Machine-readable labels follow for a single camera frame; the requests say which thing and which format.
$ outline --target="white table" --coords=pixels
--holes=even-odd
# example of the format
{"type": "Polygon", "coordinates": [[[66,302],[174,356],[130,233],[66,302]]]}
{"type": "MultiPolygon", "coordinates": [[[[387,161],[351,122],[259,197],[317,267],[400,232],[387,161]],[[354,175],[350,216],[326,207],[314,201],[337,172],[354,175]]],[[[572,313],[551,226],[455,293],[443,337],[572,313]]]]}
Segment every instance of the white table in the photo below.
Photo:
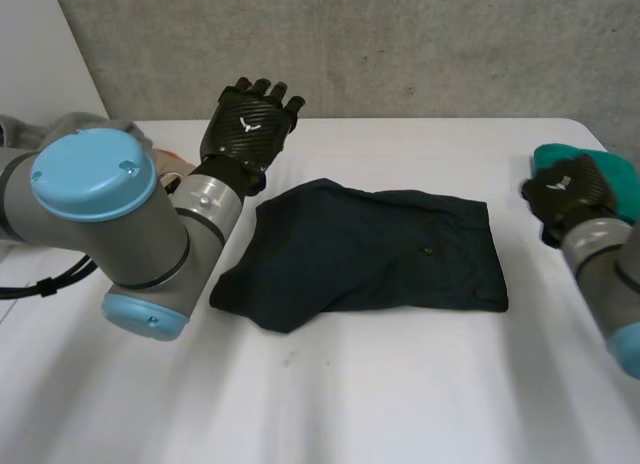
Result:
{"type": "MultiPolygon", "coordinates": [[[[206,122],[141,127],[195,161],[206,122]]],[[[0,463],[638,462],[640,382],[609,358],[519,198],[529,156],[548,142],[601,148],[563,119],[301,121],[177,341],[104,320],[109,282],[99,272],[13,307],[0,325],[0,463]],[[320,177],[486,201],[510,310],[333,313],[281,336],[211,309],[209,291],[242,255],[256,204],[320,177]]],[[[15,249],[0,282],[34,281],[75,259],[15,249]]]]}

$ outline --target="green cloth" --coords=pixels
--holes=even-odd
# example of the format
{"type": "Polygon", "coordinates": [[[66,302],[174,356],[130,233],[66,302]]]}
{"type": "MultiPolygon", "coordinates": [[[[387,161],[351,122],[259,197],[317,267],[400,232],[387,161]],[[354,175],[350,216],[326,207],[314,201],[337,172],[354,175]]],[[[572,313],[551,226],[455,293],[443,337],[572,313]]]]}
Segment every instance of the green cloth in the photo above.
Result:
{"type": "Polygon", "coordinates": [[[545,144],[533,153],[535,169],[546,169],[563,159],[582,154],[591,156],[613,189],[618,201],[618,217],[633,224],[640,217],[640,180],[629,161],[605,151],[590,151],[566,144],[545,144]]]}

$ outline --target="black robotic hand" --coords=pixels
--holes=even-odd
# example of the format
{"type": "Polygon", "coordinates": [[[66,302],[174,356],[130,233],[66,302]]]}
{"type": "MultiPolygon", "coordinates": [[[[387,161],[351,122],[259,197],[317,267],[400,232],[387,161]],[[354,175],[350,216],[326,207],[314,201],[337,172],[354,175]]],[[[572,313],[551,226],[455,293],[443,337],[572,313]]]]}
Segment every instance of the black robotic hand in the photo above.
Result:
{"type": "Polygon", "coordinates": [[[265,171],[284,147],[284,140],[298,121],[302,97],[282,98],[287,85],[278,82],[265,95],[271,82],[258,79],[253,85],[242,77],[228,86],[218,99],[200,146],[203,161],[225,156],[242,167],[248,179],[246,195],[253,196],[266,185],[265,171]]]}
{"type": "Polygon", "coordinates": [[[554,248],[578,224],[616,212],[615,194],[586,154],[538,171],[522,186],[522,197],[544,225],[542,241],[554,248]]]}

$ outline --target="light blue joint cap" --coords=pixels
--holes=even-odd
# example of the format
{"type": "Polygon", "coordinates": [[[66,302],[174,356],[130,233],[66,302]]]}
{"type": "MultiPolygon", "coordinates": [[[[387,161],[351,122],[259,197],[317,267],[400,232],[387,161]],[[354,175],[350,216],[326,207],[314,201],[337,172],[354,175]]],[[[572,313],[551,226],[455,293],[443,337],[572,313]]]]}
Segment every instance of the light blue joint cap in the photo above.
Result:
{"type": "Polygon", "coordinates": [[[624,372],[640,379],[640,322],[618,329],[607,340],[607,349],[624,372]]]}
{"type": "Polygon", "coordinates": [[[87,129],[50,144],[31,167],[36,199],[71,221],[108,221],[137,209],[156,186],[153,160],[131,135],[87,129]]]}
{"type": "Polygon", "coordinates": [[[125,331],[158,341],[177,339],[189,318],[172,309],[122,294],[108,293],[102,315],[125,331]]]}

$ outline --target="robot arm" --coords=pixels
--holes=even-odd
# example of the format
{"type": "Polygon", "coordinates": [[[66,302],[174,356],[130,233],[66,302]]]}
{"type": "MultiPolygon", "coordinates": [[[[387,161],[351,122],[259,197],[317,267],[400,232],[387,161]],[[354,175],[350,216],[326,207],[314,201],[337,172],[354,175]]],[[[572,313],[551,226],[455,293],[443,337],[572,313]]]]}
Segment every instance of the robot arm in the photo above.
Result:
{"type": "Polygon", "coordinates": [[[591,158],[560,161],[523,186],[559,247],[620,367],[640,379],[640,223],[615,217],[615,196],[591,158]]]}
{"type": "Polygon", "coordinates": [[[114,129],[59,139],[40,153],[0,149],[0,239],[83,251],[111,279],[102,306],[114,324],[177,338],[242,211],[293,130],[279,83],[240,79],[219,99],[202,163],[171,200],[138,142],[114,129]]]}

